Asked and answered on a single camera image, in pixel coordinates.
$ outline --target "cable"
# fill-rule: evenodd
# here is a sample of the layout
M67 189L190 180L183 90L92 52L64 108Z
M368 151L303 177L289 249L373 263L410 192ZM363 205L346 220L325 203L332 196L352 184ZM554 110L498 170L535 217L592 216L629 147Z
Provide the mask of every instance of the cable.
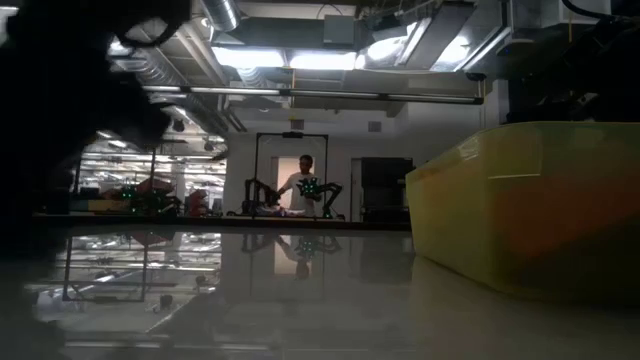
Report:
M594 18L594 19L599 19L599 20L614 18L614 16L611 16L611 15L601 14L601 13L597 13L597 12L581 9L581 8L573 5L573 3L570 0L562 0L562 3L564 4L564 6L567 9L573 11L574 13L576 13L578 15L582 15L582 16L586 16L586 17L590 17L590 18Z
M336 11L338 13L340 13L340 15L344 16L344 14L342 13L342 11L340 11L340 9L338 9L337 6L333 5L333 4L322 4L322 6L320 7L320 9L318 10L318 13L316 14L316 19L320 18L320 12L322 12L322 9L324 9L327 6L331 6L332 8L336 9Z

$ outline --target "yellow container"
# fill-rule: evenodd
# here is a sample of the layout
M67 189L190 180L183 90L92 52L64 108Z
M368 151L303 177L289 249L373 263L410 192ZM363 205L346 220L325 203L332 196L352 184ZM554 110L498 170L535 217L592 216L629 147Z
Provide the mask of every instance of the yellow container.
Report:
M419 255L525 297L640 303L640 125L503 126L406 180Z

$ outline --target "glossy white floor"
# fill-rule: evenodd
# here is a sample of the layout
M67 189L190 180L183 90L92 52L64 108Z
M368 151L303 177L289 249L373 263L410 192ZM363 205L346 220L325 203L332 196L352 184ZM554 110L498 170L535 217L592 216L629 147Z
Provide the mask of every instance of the glossy white floor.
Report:
M408 234L332 239L308 232L255 240L223 234L221 249L215 291L194 293L170 316L158 314L162 322L144 334L143 345L122 349L106 341L117 333L96 333L95 347L70 343L65 353L74 359L640 359L639 311L513 299L414 259ZM125 311L136 322L130 306L100 311ZM171 350L154 345L167 338Z

